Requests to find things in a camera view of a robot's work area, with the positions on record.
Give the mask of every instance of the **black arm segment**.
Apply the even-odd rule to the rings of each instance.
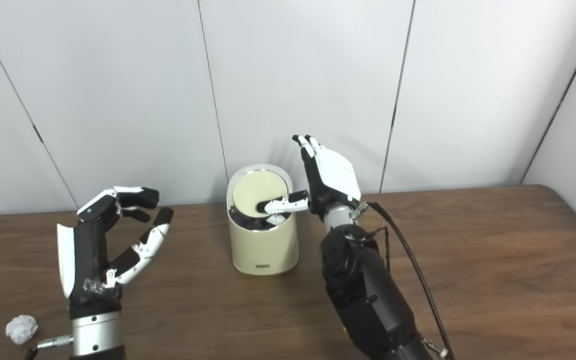
[[[87,355],[70,356],[68,360],[126,360],[126,347],[121,345]]]
[[[363,228],[337,226],[319,250],[326,292],[357,349],[371,360],[432,360],[377,242]]]

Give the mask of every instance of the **crumpled paper ball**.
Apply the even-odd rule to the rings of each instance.
[[[6,336],[15,344],[20,345],[30,340],[39,326],[35,318],[30,315],[19,315],[7,323]]]

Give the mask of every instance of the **panel seam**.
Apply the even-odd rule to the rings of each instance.
[[[392,119],[390,121],[390,133],[388,134],[388,144],[386,145],[386,156],[383,159],[383,169],[381,171],[381,182],[379,183],[379,194],[382,193],[384,189],[384,179],[386,178],[386,167],[388,166],[388,154],[391,152],[391,141],[393,139],[393,129],[395,126],[395,116],[397,115],[397,105],[400,101],[400,93],[402,91],[402,80],[404,78],[404,67],[406,66],[406,55],[408,54],[409,42],[410,42],[410,30],[412,29],[412,21],[415,15],[415,6],[417,0],[413,0],[412,8],[410,9],[410,21],[408,23],[407,33],[406,33],[406,45],[404,46],[404,54],[401,60],[401,69],[399,70],[399,80],[397,82],[397,93],[395,94],[395,104],[392,109]]]
[[[557,104],[557,107],[555,108],[555,111],[552,114],[552,117],[550,118],[550,121],[548,122],[548,125],[546,126],[546,129],[544,130],[543,135],[541,136],[541,139],[539,140],[539,143],[537,144],[537,148],[535,148],[535,151],[532,154],[532,157],[530,158],[530,162],[528,162],[528,166],[526,166],[526,170],[523,172],[523,176],[521,176],[521,180],[519,181],[519,185],[523,184],[524,180],[526,180],[526,175],[528,175],[528,171],[530,171],[531,166],[533,166],[533,162],[535,161],[535,158],[537,157],[537,153],[539,153],[539,149],[542,148],[542,145],[544,144],[544,139],[546,139],[546,136],[548,135],[548,131],[550,131],[551,126],[553,125],[553,121],[555,121],[557,114],[560,112],[560,108],[562,107],[564,100],[566,100],[566,96],[568,95],[570,87],[572,86],[575,78],[576,78],[576,68],[574,68],[574,72],[572,73],[572,76],[570,77],[570,81],[566,85],[566,89],[564,90],[564,93],[562,94],[562,96],[559,100],[559,103]]]
[[[210,66],[208,56],[208,43],[206,43],[206,31],[204,30],[204,16],[202,14],[201,0],[197,0],[199,9],[199,22],[201,23],[201,36],[203,38],[203,48],[206,52],[206,64],[208,64],[208,76],[210,77],[210,90],[212,92],[212,104],[214,105],[214,116],[217,119],[217,131],[219,132],[219,143],[221,144],[221,157],[223,159],[223,170],[226,174],[226,184],[228,183],[228,166],[226,166],[226,151],[224,150],[224,138],[222,137],[222,125],[219,122],[219,111],[217,110],[217,97],[215,96],[215,84],[213,82],[213,71]]]
[[[36,126],[35,122],[33,121],[33,117],[30,116],[30,112],[28,111],[28,108],[26,107],[26,104],[24,103],[24,101],[21,99],[21,95],[19,95],[19,91],[17,90],[17,87],[13,83],[12,78],[10,77],[10,74],[6,69],[6,66],[4,66],[4,63],[3,63],[1,57],[0,57],[0,67],[1,67],[1,70],[4,72],[4,75],[6,76],[6,79],[8,80],[10,87],[14,91],[14,95],[16,96],[16,99],[21,104],[21,107],[23,108],[23,111],[25,112],[26,118],[28,119],[28,121],[30,121],[30,124],[34,128],[35,132],[37,132],[39,134],[39,132],[37,130],[37,126]],[[77,201],[75,200],[75,196],[73,196],[73,192],[71,191],[70,187],[68,187],[68,184],[66,183],[66,180],[64,179],[64,175],[62,174],[61,170],[59,170],[59,167],[57,166],[57,163],[55,162],[55,158],[53,157],[50,150],[48,150],[48,146],[46,146],[46,142],[41,141],[41,144],[43,145],[43,148],[46,150],[46,153],[48,153],[48,157],[50,158],[50,162],[52,163],[52,166],[54,166],[55,170],[57,171],[57,175],[59,175],[59,178],[61,179],[63,186],[66,187],[66,191],[68,192],[68,195],[70,196],[73,204],[77,208],[78,205],[77,205]]]

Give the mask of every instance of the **black cable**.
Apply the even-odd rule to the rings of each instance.
[[[37,356],[37,353],[39,353],[39,349],[38,348],[30,348],[28,349],[28,351],[25,353],[25,356],[23,357],[23,360],[33,360],[35,358],[35,356]]]
[[[388,228],[384,227],[384,237],[386,237],[386,269],[388,273],[391,273],[391,240],[388,233]]]
[[[428,284],[426,283],[424,274],[421,272],[421,268],[419,267],[417,259],[415,258],[415,255],[412,253],[412,250],[410,250],[410,246],[406,241],[406,238],[402,234],[402,231],[400,231],[400,229],[397,227],[397,225],[395,225],[395,221],[393,221],[391,215],[389,215],[388,212],[386,212],[386,210],[384,210],[384,208],[381,205],[379,205],[379,203],[369,202],[368,205],[370,205],[371,208],[373,208],[376,212],[378,212],[378,214],[381,215],[381,217],[384,220],[386,220],[388,224],[390,224],[392,229],[395,231],[395,234],[397,234],[399,241],[401,241],[401,244],[404,250],[406,251],[407,257],[410,259],[410,262],[412,263],[414,272],[416,272],[416,276],[419,278],[419,281],[421,282],[421,287],[423,287],[425,298],[428,300],[430,310],[432,310],[432,316],[434,317],[434,321],[437,323],[437,328],[439,328],[439,334],[441,335],[441,340],[443,340],[444,346],[446,346],[446,349],[448,349],[448,360],[455,360],[455,353],[453,352],[453,348],[450,345],[450,341],[448,341],[448,334],[446,333],[446,329],[444,328],[444,324],[442,323],[441,317],[439,317],[439,311],[437,310],[437,306],[435,305],[433,295],[430,293],[430,289],[428,287]],[[386,245],[386,249],[387,249],[386,251],[390,250],[388,244]]]
[[[389,240],[389,233],[388,227],[380,227],[375,231],[368,232],[366,234],[366,239],[373,239],[375,235],[377,235],[380,231],[384,232],[384,236],[386,237],[386,269],[388,272],[391,272],[391,242]]]

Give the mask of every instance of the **silver connector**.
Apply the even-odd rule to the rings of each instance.
[[[61,335],[52,339],[41,340],[37,344],[37,349],[51,349],[54,347],[69,346],[74,341],[73,335]]]
[[[350,219],[356,221],[360,216],[362,216],[363,213],[366,212],[366,210],[368,210],[368,208],[370,208],[370,205],[368,205],[367,202],[361,203],[359,206],[357,206],[356,209],[350,212]]]
[[[448,349],[443,346],[439,346],[434,342],[430,341],[429,339],[423,339],[421,341],[425,347],[427,347],[430,351],[437,354],[437,356],[441,359],[446,359],[448,357]]]

